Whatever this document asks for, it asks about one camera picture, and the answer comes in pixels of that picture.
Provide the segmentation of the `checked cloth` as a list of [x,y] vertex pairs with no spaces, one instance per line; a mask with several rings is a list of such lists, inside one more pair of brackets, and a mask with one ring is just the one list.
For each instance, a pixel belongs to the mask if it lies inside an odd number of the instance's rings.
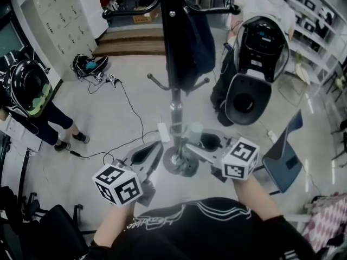
[[300,228],[319,260],[328,260],[343,241],[334,241],[347,231],[347,193],[316,196],[305,205],[308,220]]

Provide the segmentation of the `grey metal lockers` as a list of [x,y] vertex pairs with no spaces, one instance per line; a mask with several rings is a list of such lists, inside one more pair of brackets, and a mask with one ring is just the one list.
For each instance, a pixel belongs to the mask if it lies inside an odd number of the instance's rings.
[[35,40],[63,81],[75,81],[77,54],[92,56],[97,44],[80,0],[25,0],[21,5]]

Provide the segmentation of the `black round backpack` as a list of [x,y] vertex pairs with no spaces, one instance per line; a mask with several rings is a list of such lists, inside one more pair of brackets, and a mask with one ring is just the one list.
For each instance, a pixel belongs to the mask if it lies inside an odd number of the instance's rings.
[[26,117],[39,117],[50,101],[53,88],[35,60],[22,60],[9,68],[9,95]]

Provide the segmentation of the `black open bag blue lining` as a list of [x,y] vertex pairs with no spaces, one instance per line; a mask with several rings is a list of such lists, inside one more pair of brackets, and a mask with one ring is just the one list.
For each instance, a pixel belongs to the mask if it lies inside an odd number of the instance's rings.
[[78,78],[88,77],[102,72],[108,64],[108,56],[103,56],[98,60],[90,58],[84,54],[77,54],[72,63],[72,70]]

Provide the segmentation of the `black chair pale seat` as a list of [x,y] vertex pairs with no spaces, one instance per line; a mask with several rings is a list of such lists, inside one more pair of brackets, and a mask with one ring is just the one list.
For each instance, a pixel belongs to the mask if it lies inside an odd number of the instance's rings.
[[335,98],[335,101],[337,102],[347,87],[347,67],[343,67],[341,63],[338,62],[332,75],[324,82],[323,86],[327,83],[329,84],[329,87],[326,91],[326,95],[328,95],[329,92],[334,93],[339,91],[339,94]]

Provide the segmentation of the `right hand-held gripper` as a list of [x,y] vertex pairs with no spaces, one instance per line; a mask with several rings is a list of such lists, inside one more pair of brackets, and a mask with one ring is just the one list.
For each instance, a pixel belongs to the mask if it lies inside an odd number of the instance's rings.
[[186,149],[202,162],[217,162],[218,166],[211,166],[211,174],[223,183],[247,180],[258,163],[260,146],[243,137],[232,145],[230,142],[231,137],[222,131],[204,129],[202,142],[188,142]]

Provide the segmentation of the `black frame chair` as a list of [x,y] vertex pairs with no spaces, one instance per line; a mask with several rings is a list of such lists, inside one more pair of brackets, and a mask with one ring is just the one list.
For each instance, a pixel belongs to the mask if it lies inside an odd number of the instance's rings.
[[343,120],[339,125],[339,129],[337,131],[331,132],[331,135],[336,133],[342,133],[343,140],[341,143],[343,144],[343,150],[339,154],[337,154],[334,158],[332,158],[332,160],[336,160],[343,154],[347,154],[347,119]]

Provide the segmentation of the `person's black printed t-shirt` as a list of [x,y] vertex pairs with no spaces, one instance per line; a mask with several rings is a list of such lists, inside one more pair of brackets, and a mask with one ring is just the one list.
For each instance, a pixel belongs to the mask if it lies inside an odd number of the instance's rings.
[[84,260],[317,260],[283,216],[262,220],[236,200],[207,198],[133,218],[111,247],[93,242]]

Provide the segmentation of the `cardboard box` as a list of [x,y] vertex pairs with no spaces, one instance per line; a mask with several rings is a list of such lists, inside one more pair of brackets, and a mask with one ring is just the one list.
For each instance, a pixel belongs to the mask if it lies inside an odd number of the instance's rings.
[[159,13],[160,8],[156,7],[155,9],[145,14],[133,16],[133,22],[134,24],[151,23],[159,16]]

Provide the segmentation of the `wooden steps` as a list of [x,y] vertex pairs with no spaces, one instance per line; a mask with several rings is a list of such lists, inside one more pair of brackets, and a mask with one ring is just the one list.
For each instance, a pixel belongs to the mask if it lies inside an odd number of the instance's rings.
[[161,28],[131,29],[108,32],[99,39],[92,52],[94,57],[165,55],[164,34]]

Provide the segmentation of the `black metal coat rack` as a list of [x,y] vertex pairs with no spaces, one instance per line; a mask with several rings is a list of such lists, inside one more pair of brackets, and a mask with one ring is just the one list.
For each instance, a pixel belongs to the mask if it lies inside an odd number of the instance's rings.
[[173,136],[173,146],[164,153],[164,167],[172,174],[179,174],[184,177],[193,176],[197,169],[199,159],[192,155],[185,146],[183,137],[183,104],[181,101],[181,89],[183,77],[187,70],[192,67],[192,59],[186,32],[187,17],[184,7],[204,14],[234,14],[240,13],[239,6],[231,4],[224,8],[202,9],[189,0],[154,0],[143,10],[104,10],[102,16],[109,20],[118,16],[135,16],[150,12],[160,6],[162,13],[162,25],[165,44],[166,69],[168,72],[167,87],[163,86],[154,77],[151,80],[161,89],[171,92],[171,135]]

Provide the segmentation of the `dark blue hanging garment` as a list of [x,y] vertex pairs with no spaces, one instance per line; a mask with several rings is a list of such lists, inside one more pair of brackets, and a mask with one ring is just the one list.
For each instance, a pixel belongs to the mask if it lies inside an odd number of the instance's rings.
[[181,89],[190,92],[200,76],[213,71],[215,68],[216,49],[207,17],[187,6],[184,7],[184,11],[187,17],[186,32],[192,67],[185,73]]

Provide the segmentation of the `grey open shell backpack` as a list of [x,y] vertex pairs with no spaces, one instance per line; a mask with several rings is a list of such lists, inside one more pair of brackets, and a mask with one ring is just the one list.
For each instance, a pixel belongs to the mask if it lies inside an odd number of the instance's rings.
[[288,34],[274,16],[254,16],[240,25],[233,48],[236,74],[224,108],[232,123],[246,126],[262,116],[271,98],[272,83],[288,64]]

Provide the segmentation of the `blue chair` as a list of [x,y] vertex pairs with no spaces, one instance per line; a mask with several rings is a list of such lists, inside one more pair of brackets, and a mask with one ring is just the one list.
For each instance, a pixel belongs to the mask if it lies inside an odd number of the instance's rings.
[[294,183],[303,165],[287,137],[293,131],[303,126],[301,111],[291,118],[290,122],[279,136],[276,143],[262,157],[262,167],[267,171],[277,190],[270,195],[285,193]]

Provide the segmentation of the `black office chair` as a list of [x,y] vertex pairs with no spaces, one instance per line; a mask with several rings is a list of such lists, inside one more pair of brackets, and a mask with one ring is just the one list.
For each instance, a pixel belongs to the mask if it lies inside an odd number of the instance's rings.
[[54,206],[39,221],[25,223],[10,188],[0,187],[0,210],[19,240],[22,260],[79,260],[88,246],[73,220],[61,205]]

